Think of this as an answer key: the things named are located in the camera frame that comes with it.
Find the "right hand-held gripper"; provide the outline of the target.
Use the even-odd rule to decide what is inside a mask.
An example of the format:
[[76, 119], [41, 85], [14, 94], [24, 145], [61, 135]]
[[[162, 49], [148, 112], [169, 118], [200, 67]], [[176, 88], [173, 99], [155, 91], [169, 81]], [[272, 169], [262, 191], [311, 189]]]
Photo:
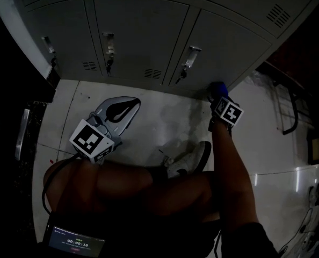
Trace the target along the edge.
[[210, 102], [212, 112], [208, 130], [212, 131], [215, 121], [221, 120], [227, 124], [227, 130], [231, 131], [242, 117], [244, 110], [237, 103], [234, 103], [230, 97], [222, 96], [219, 99], [207, 97], [207, 99]]

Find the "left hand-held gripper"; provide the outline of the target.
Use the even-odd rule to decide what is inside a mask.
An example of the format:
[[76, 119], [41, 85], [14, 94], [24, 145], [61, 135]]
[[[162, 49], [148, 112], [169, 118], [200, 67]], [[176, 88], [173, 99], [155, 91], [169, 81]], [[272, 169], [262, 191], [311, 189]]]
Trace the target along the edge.
[[69, 141], [83, 159], [91, 163], [103, 160], [121, 145], [123, 132], [140, 108], [135, 97], [120, 96], [103, 101], [87, 120], [82, 119]]

